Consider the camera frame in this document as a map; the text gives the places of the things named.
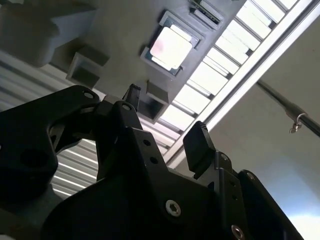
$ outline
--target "black metal bracket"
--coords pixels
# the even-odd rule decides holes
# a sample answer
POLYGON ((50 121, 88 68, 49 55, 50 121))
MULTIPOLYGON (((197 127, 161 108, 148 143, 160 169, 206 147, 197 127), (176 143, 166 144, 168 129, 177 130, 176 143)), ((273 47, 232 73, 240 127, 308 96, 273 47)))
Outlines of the black metal bracket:
POLYGON ((4 233, 23 218, 31 225, 13 237, 302 239, 257 177, 232 169, 203 123, 183 140, 194 178, 168 169, 137 116, 139 91, 100 102, 73 86, 0 113, 0 215, 12 220, 4 233), (96 141, 98 181, 62 201, 49 185, 56 154, 82 138, 96 141), (269 232, 257 225, 264 219, 269 232))

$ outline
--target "fluorescent light panel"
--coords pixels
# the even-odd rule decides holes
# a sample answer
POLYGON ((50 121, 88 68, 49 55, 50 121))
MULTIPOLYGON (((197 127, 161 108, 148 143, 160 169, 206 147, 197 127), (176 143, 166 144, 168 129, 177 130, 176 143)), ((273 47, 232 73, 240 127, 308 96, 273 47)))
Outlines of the fluorescent light panel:
POLYGON ((204 62, 200 63, 190 79, 213 95, 217 95, 228 82, 225 77, 204 62))
POLYGON ((224 37, 220 37, 216 41, 215 45, 240 64, 243 64, 248 59, 248 55, 246 55, 246 53, 237 49, 224 37))
POLYGON ((225 55, 223 55, 221 52, 219 52, 215 48, 211 48, 211 50, 207 54, 207 57, 209 57, 210 59, 215 61, 217 64, 222 66, 232 75, 234 75, 236 71, 238 71, 239 69, 239 66, 237 66, 234 62, 232 62, 230 59, 228 59, 225 55))
POLYGON ((183 111, 179 110, 178 108, 170 105, 160 119, 164 120, 165 122, 173 125, 174 127, 185 131, 190 124, 193 122, 194 118, 183 111))
POLYGON ((189 114, 190 116, 193 116, 195 114, 194 111, 190 110, 190 108, 187 108, 185 105, 181 104, 180 102, 176 101, 175 99, 172 101, 172 105, 174 105, 176 108, 179 108, 183 112, 189 114))
POLYGON ((251 50, 256 50, 260 42, 251 33, 245 30, 239 23, 232 20, 227 29, 240 39, 251 50))
POLYGON ((159 132, 163 133, 164 135, 167 135, 168 137, 170 137, 174 140, 177 140, 180 137, 180 135, 178 133, 176 133, 175 131, 172 131, 171 129, 165 127, 164 125, 162 125, 158 122, 153 124, 153 123, 151 123, 147 120, 144 120, 143 118, 140 118, 140 117, 139 117, 139 120, 140 120, 141 124, 143 124, 149 128, 158 130, 159 132))
POLYGON ((280 0, 280 2, 287 8, 287 9, 291 9, 293 7, 293 5, 295 5, 295 3, 298 0, 280 0))
POLYGON ((259 19, 264 25, 269 26, 272 20, 258 9, 251 1, 247 0, 242 8, 246 8, 252 15, 259 19))
POLYGON ((193 48, 185 39, 188 38, 187 34, 183 34, 178 27, 173 28, 174 30, 165 26, 150 49, 150 54, 154 57, 151 60, 165 69, 178 69, 193 48))
POLYGON ((191 79, 189 79, 186 82, 189 86, 193 87, 194 89, 196 89, 199 93, 201 93, 202 95, 209 97, 211 95, 210 92, 208 92, 207 90, 205 90, 203 87, 199 86, 197 83, 195 83, 194 81, 192 81, 191 79))
POLYGON ((186 106, 188 109, 194 111, 197 114, 201 113, 202 110, 210 102, 207 97, 193 90, 188 85, 183 86, 174 100, 179 102, 183 106, 186 106))
POLYGON ((205 64, 209 65, 214 70, 216 70, 222 76, 224 76, 224 77, 228 76, 229 72, 227 70, 225 70, 222 66, 220 66, 218 63, 213 61, 210 57, 205 56, 203 59, 203 62, 205 64))
POLYGON ((245 6, 240 9, 236 16, 262 39, 266 38, 266 36, 271 32, 271 29, 253 15, 245 6))
POLYGON ((176 25, 172 24, 170 29, 175 31, 177 34, 179 34, 181 37, 183 37, 188 42, 191 42, 192 37, 189 34, 187 34, 185 31, 183 31, 181 28, 179 28, 176 25))
POLYGON ((285 16, 285 13, 271 0, 253 0, 264 10, 276 23, 285 16))
POLYGON ((230 32, 228 29, 225 30, 222 35, 224 39, 226 39, 232 46, 237 48, 240 52, 246 53, 249 50, 249 47, 247 47, 238 37, 236 37, 232 32, 230 32))

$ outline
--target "screw hole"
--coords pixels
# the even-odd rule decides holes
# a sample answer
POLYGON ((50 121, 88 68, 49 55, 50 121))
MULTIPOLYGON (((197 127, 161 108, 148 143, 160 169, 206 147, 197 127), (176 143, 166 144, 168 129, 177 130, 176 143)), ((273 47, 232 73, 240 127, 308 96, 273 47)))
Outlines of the screw hole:
POLYGON ((83 94, 88 98, 88 99, 93 99, 95 96, 88 91, 84 91, 83 94))
POLYGON ((143 140, 143 143, 147 146, 151 146, 151 143, 148 140, 143 140))
POLYGON ((128 106, 127 104, 122 104, 122 107, 123 107, 125 110, 128 110, 128 111, 131 110, 131 107, 128 106))
POLYGON ((155 157, 150 157, 150 161, 153 163, 153 164, 158 164, 158 160, 155 158, 155 157))

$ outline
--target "white wall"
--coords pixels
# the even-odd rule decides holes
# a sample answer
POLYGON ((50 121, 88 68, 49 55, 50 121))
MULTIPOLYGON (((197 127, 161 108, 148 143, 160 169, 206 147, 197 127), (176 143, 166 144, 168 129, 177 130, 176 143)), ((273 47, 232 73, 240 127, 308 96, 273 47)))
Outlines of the white wall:
MULTIPOLYGON (((320 19, 289 48, 263 80, 320 123, 320 19)), ((320 139, 292 121, 254 86, 211 131, 215 146, 237 171, 253 171, 306 240, 319 239, 320 139)), ((187 164, 177 167, 190 174, 187 164)))

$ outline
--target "bolt head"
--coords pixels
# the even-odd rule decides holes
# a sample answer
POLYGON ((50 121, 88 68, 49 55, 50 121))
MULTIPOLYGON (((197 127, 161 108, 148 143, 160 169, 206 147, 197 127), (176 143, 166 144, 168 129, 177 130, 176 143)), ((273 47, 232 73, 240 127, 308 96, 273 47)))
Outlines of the bolt head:
POLYGON ((178 218, 181 215, 181 208, 178 203, 173 200, 168 200, 165 203, 165 209, 168 214, 171 216, 178 218))

